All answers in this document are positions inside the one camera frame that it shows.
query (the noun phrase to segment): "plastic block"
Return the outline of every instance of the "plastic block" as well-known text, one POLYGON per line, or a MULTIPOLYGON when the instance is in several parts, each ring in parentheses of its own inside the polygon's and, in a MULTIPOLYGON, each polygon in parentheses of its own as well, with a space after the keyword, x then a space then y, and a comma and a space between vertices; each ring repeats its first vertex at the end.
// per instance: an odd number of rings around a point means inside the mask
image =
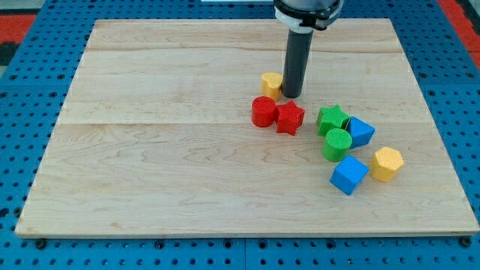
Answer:
POLYGON ((325 136, 322 153, 327 160, 338 162, 348 155, 351 145, 352 136, 346 130, 334 128, 325 136))
POLYGON ((259 128, 273 124, 277 116, 275 101, 270 97, 257 97, 252 102, 252 122, 259 128))
POLYGON ((281 97, 282 74, 268 72, 262 74, 262 94, 278 101, 281 97))
POLYGON ((404 165, 404 159, 398 150, 383 147, 373 155, 368 164, 370 174, 381 182, 390 182, 404 165))
POLYGON ((354 149, 355 147, 365 146, 370 142, 370 139, 374 135, 375 127, 370 126, 355 116, 351 116, 346 126, 346 131, 352 136, 352 146, 350 146, 350 149, 354 149))
POLYGON ((335 167, 330 178, 330 183, 346 195, 351 195, 362 183, 362 179, 367 173, 367 166, 353 156, 348 155, 335 167))
POLYGON ((286 104, 277 105, 277 111, 277 133, 288 133, 295 136, 297 128, 303 123, 305 110, 291 100, 286 104))
POLYGON ((346 128, 350 116, 342 112, 340 106, 322 107, 316 123, 319 125, 318 135, 325 136, 331 129, 346 128))

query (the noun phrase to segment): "blue block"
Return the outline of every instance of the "blue block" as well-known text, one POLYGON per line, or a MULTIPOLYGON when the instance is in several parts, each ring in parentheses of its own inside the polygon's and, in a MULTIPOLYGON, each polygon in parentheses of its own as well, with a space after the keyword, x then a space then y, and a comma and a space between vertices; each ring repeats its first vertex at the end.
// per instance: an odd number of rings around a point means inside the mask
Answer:
POLYGON ((350 149, 354 149, 355 147, 365 146, 370 142, 374 135, 375 127, 370 126, 355 116, 351 116, 346 126, 346 131, 352 135, 352 146, 350 146, 350 149))
POLYGON ((351 195, 362 183, 362 179, 368 173, 368 167, 351 155, 347 155, 334 169, 330 183, 351 195))

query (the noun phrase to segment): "green cylinder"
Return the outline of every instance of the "green cylinder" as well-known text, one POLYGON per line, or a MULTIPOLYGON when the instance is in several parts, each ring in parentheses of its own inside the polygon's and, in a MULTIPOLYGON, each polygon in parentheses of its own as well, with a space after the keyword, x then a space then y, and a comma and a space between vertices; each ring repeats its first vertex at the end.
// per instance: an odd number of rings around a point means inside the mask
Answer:
POLYGON ((352 145, 352 136, 341 128, 334 128, 327 132, 323 144, 323 156, 333 162, 342 161, 352 145))

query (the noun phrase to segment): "perforated metal surface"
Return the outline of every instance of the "perforated metal surface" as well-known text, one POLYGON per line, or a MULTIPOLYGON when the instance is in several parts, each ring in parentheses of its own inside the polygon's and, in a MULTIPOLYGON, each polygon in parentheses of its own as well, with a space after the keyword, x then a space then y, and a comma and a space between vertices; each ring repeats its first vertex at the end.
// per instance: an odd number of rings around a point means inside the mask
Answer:
MULTIPOLYGON (((200 0, 49 0, 0 80, 0 269, 477 269, 480 237, 22 240, 13 233, 95 19, 272 18, 272 6, 200 0)), ((477 218, 480 73, 435 1, 350 0, 388 17, 477 218)))

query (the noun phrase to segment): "red star-shaped block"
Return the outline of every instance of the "red star-shaped block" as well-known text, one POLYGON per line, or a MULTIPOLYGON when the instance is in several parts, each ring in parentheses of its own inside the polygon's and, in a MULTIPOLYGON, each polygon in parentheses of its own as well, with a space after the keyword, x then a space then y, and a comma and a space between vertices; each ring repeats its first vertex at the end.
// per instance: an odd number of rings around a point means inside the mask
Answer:
POLYGON ((295 136, 297 128, 302 125, 305 110, 297 106, 293 100, 287 104, 277 105, 277 110, 277 133, 295 136))

